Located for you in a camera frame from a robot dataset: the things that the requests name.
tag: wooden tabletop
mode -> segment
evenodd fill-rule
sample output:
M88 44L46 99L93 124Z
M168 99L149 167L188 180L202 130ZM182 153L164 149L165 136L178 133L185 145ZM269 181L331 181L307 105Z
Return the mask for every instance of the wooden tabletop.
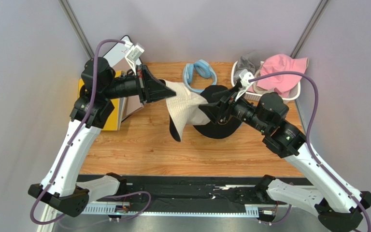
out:
M231 87L232 63L210 63L218 85ZM185 62L148 63L159 79L182 82ZM192 87L204 88L212 79L195 74ZM301 128L294 102L286 119ZM230 137L204 137L186 125L183 140L169 132L166 101L150 103L121 124L119 131L102 131L81 168L82 174L204 175L204 176L303 176L296 168L270 152L263 136L243 124Z

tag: blue headband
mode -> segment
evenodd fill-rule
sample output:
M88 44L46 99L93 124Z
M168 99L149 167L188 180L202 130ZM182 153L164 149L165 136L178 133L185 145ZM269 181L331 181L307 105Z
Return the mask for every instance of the blue headband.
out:
M188 63L185 65L183 70L183 82L187 88L191 91L200 94L204 89L192 88L190 83L193 81L194 69L204 78L213 77L214 81L211 85L217 84L217 75L215 74L213 68L204 60L199 60L194 64Z

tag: plastic basket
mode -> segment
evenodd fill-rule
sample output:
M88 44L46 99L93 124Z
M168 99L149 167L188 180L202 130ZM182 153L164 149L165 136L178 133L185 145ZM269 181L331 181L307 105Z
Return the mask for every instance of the plastic basket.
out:
M237 65L237 61L234 63L233 69L231 70L231 84L233 86L235 86L234 70L236 68L236 65ZM300 90L301 90L301 84L300 84L300 82L298 82L297 85L294 86L294 88L292 88L290 90L290 93L288 94L288 98L282 98L284 104L287 104L290 101L297 99L300 96ZM252 101L257 101L258 102L260 100L261 95L262 94L246 92L244 94L244 98L247 99L247 100L252 100Z

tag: wall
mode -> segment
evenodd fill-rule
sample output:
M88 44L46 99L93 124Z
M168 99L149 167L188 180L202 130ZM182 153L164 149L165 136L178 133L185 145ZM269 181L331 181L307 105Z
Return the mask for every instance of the wall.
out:
M349 183L371 191L371 1L331 1L299 57L310 58L320 92L312 143ZM308 121L314 94L302 84Z
M258 60L290 54L318 0L69 0L93 49L128 34L150 61ZM106 44L100 54L112 45Z
M0 231L36 231L27 191L57 155L86 60L58 1L0 0Z

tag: white cloth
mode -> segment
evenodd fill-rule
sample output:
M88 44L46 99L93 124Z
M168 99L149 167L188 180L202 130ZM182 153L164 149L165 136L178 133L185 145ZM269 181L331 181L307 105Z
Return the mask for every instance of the white cloth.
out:
M207 104L207 100L197 93L191 92L182 82L166 81L166 86L176 92L175 97L167 98L167 108L175 128L180 136L186 124L206 125L210 119L199 109L200 104Z

